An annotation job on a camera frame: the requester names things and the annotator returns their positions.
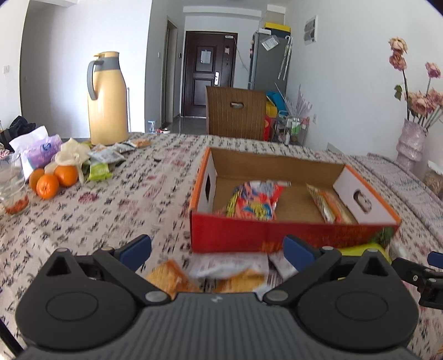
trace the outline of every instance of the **thermos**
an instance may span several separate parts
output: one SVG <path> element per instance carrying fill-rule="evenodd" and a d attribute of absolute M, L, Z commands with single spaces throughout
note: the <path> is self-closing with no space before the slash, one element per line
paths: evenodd
<path fill-rule="evenodd" d="M 128 99 L 119 53 L 102 52 L 88 66 L 91 143 L 112 145 L 128 139 Z"/>

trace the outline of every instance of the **chair backrest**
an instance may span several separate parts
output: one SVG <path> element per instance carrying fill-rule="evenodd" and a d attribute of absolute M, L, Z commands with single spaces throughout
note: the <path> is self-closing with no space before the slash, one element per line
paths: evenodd
<path fill-rule="evenodd" d="M 266 94 L 232 87 L 206 87 L 209 135 L 263 140 Z"/>

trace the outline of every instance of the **orange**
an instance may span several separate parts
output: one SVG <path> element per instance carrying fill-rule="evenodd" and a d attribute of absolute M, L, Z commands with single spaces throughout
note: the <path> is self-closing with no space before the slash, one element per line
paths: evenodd
<path fill-rule="evenodd" d="M 75 166 L 57 166 L 54 170 L 60 185 L 68 188 L 74 185 L 78 180 L 78 172 Z"/>
<path fill-rule="evenodd" d="M 29 186 L 36 192 L 38 180 L 45 175 L 45 169 L 35 169 L 29 177 Z"/>
<path fill-rule="evenodd" d="M 42 199 L 52 199 L 58 191 L 58 179 L 54 175 L 43 175 L 37 182 L 37 195 Z"/>

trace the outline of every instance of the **vase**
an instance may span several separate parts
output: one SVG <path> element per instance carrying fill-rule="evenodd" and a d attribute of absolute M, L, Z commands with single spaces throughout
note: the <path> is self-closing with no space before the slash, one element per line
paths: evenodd
<path fill-rule="evenodd" d="M 426 136 L 427 129 L 425 127 L 405 119 L 396 147 L 398 151 L 396 162 L 409 171 L 414 171 L 416 163 L 423 158 Z"/>

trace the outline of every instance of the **tablecloth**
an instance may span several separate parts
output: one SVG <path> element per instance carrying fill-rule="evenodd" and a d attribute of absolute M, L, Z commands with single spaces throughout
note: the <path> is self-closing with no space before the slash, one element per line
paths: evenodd
<path fill-rule="evenodd" d="M 147 138 L 152 145 L 128 154 L 127 160 L 113 171 L 111 179 L 63 189 L 49 201 L 31 195 L 31 204 L 21 215 L 0 215 L 0 317 L 20 342 L 23 340 L 14 321 L 15 308 L 39 268 L 57 247 L 68 247 L 74 254 L 91 254 L 105 244 L 120 247 L 140 234 L 148 234 L 152 239 L 152 255 L 137 273 L 145 276 L 170 258 L 187 268 L 190 260 L 187 209 L 207 146 L 348 163 L 403 219 L 389 249 L 392 256 L 402 251 L 402 256 L 425 264 L 429 251 L 443 251 L 439 238 L 441 202 L 429 195 L 412 174 L 388 159 L 349 157 L 216 136 L 131 136 Z M 418 299 L 415 288 L 409 289 Z M 443 344 L 441 313 L 420 307 L 420 323 L 409 347 L 423 359 L 439 356 Z M 2 351 L 4 357 L 10 356 L 4 347 Z"/>

